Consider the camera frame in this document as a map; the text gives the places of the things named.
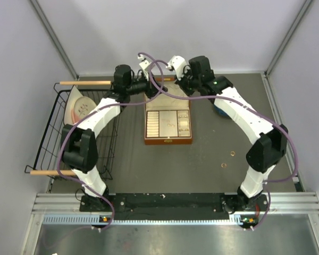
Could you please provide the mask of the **brown jewelry box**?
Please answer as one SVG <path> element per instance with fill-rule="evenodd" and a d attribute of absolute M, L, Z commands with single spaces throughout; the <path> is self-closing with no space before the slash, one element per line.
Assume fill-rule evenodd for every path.
<path fill-rule="evenodd" d="M 192 126 L 190 100 L 160 94 L 150 100 L 144 97 L 146 145 L 190 145 Z"/>

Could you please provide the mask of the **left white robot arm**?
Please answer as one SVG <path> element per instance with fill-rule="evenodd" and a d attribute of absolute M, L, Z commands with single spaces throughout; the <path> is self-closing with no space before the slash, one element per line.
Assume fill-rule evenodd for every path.
<path fill-rule="evenodd" d="M 125 107 L 132 105 L 131 96 L 145 93 L 149 99 L 154 99 L 159 95 L 151 82 L 154 76 L 150 63 L 144 61 L 140 64 L 140 69 L 141 77 L 134 78 L 130 66 L 117 66 L 112 86 L 100 103 L 83 119 L 63 127 L 58 162 L 70 167 L 75 174 L 73 180 L 84 189 L 80 211 L 114 209 L 108 187 L 97 169 L 96 138 L 113 118 Z"/>

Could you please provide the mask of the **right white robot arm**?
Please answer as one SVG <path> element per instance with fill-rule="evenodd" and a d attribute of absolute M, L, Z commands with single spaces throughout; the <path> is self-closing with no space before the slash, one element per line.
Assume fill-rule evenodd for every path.
<path fill-rule="evenodd" d="M 215 76 L 206 56 L 197 56 L 189 61 L 181 56 L 173 56 L 168 65 L 168 69 L 175 72 L 176 84 L 187 96 L 196 91 L 201 96 L 207 96 L 249 139 L 252 145 L 246 154 L 249 167 L 238 188 L 237 202 L 243 210 L 252 209 L 262 194 L 264 181 L 286 154 L 285 134 L 288 129 L 284 125 L 273 125 L 256 115 L 232 82 L 224 76 Z"/>

